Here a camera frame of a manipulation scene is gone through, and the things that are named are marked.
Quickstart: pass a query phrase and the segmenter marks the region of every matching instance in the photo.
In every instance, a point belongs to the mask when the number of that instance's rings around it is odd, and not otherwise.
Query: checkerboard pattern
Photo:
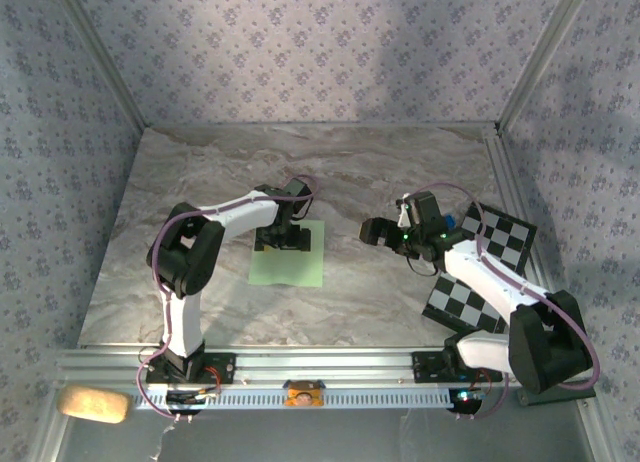
[[[522,275],[537,228],[502,211],[481,205],[487,223],[482,243],[484,249]],[[467,211],[461,228],[469,234],[480,232],[480,214],[475,206],[472,205]],[[502,333],[507,325],[482,297],[449,274],[439,276],[422,315],[457,332],[478,328],[490,333]]]

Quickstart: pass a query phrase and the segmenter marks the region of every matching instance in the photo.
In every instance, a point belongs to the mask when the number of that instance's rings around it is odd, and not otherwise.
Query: purple cable
[[[509,284],[513,288],[520,289],[520,284],[518,282],[513,280],[511,277],[509,277],[509,275],[503,273],[499,268],[495,267],[492,263],[490,263],[488,258],[487,258],[487,256],[483,253],[482,239],[484,238],[484,234],[485,234],[486,229],[487,229],[487,224],[486,224],[486,221],[485,221],[484,211],[482,210],[482,206],[477,201],[477,199],[473,196],[473,194],[471,194],[469,191],[467,191],[463,187],[460,187],[459,185],[453,184],[451,182],[434,182],[432,184],[428,184],[428,185],[416,190],[411,195],[415,195],[418,192],[422,192],[424,190],[429,190],[429,189],[434,188],[434,187],[448,187],[448,188],[457,189],[457,190],[462,191],[469,199],[471,199],[471,202],[473,203],[473,205],[475,205],[476,209],[478,210],[478,213],[480,214],[480,227],[481,227],[481,229],[480,229],[480,233],[475,238],[475,240],[476,240],[476,250],[478,251],[478,257],[480,257],[480,260],[482,260],[482,263],[493,274],[495,274],[500,280],[502,280],[503,282],[506,282],[507,284]],[[581,384],[558,384],[558,387],[562,387],[563,389],[568,389],[568,390],[586,390],[586,389],[590,389],[591,387],[593,387],[596,384],[596,382],[598,381],[599,377],[600,377],[600,360],[598,359],[598,354],[596,354],[596,349],[593,346],[593,343],[589,340],[589,337],[587,336],[585,331],[582,330],[582,328],[580,328],[580,326],[576,323],[576,321],[574,321],[571,317],[569,317],[569,315],[565,311],[563,311],[558,306],[553,304],[546,297],[543,297],[543,296],[537,294],[536,292],[534,292],[531,289],[526,288],[526,287],[524,288],[523,293],[528,295],[528,296],[530,296],[530,297],[533,297],[534,299],[536,299],[539,302],[542,302],[549,309],[551,309],[556,314],[558,314],[558,316],[569,327],[571,327],[571,329],[580,338],[581,342],[587,348],[587,351],[589,352],[589,356],[591,357],[591,360],[593,362],[593,373],[591,374],[591,378],[589,380],[587,380],[586,382],[583,382]],[[496,405],[493,406],[487,412],[483,412],[482,414],[480,414],[478,416],[475,416],[475,417],[471,417],[471,418],[478,419],[478,418],[481,418],[481,417],[487,417],[487,416],[493,414],[502,405],[502,403],[504,402],[504,399],[506,398],[507,390],[508,390],[508,387],[509,387],[508,374],[505,374],[504,380],[505,380],[505,384],[504,384],[503,394],[500,397],[500,399],[498,400],[498,402],[496,403]]]
[[[179,222],[181,220],[189,219],[191,217],[198,217],[198,216],[202,216],[202,215],[221,214],[223,212],[227,212],[229,210],[236,209],[238,207],[242,207],[243,205],[246,205],[246,204],[252,204],[254,202],[263,202],[263,201],[267,201],[267,200],[272,200],[272,201],[278,201],[279,200],[279,201],[285,201],[285,202],[301,202],[303,200],[312,199],[313,197],[315,197],[317,195],[317,193],[320,190],[320,183],[312,175],[306,175],[306,174],[294,175],[293,177],[290,177],[289,179],[287,179],[286,183],[290,182],[293,179],[307,179],[307,180],[310,180],[311,182],[313,182],[313,185],[314,185],[313,190],[311,191],[311,193],[309,195],[303,195],[303,196],[300,196],[300,197],[283,196],[283,195],[277,195],[277,196],[263,195],[263,196],[259,196],[259,197],[254,197],[252,199],[239,200],[239,201],[236,201],[236,202],[233,202],[231,204],[227,204],[227,205],[224,205],[222,207],[215,208],[215,209],[194,210],[193,212],[185,212],[184,214],[179,214],[179,215],[176,215],[175,217],[169,219],[162,226],[162,228],[160,229],[160,232],[158,233],[158,237],[156,237],[156,241],[153,244],[153,251],[151,252],[151,272],[153,274],[153,280],[158,285],[158,288],[160,289],[160,292],[162,292],[164,294],[165,298],[166,298],[165,323],[167,325],[167,340],[165,341],[164,345],[159,350],[157,350],[156,352],[151,354],[149,357],[147,357],[142,362],[140,367],[138,367],[138,372],[136,373],[136,385],[138,386],[138,391],[140,392],[140,395],[142,395],[142,397],[149,404],[149,406],[156,413],[162,415],[163,417],[167,417],[167,418],[170,418],[170,419],[175,418],[175,416],[164,412],[162,409],[160,409],[157,405],[155,405],[151,401],[151,399],[149,398],[147,393],[144,391],[144,388],[142,387],[142,381],[141,381],[142,371],[143,371],[144,367],[147,366],[149,364],[149,362],[151,362],[153,359],[155,359],[157,357],[160,357],[162,354],[164,354],[167,351],[167,349],[169,348],[169,343],[171,342],[171,337],[172,337],[173,326],[171,324],[171,311],[170,311],[171,292],[169,292],[169,290],[165,289],[165,287],[162,285],[162,282],[160,282],[160,277],[159,277],[159,274],[158,274],[158,253],[160,252],[160,244],[162,242],[162,239],[164,239],[165,235],[167,234],[167,231],[171,228],[171,226],[173,224],[175,224],[176,222]]]

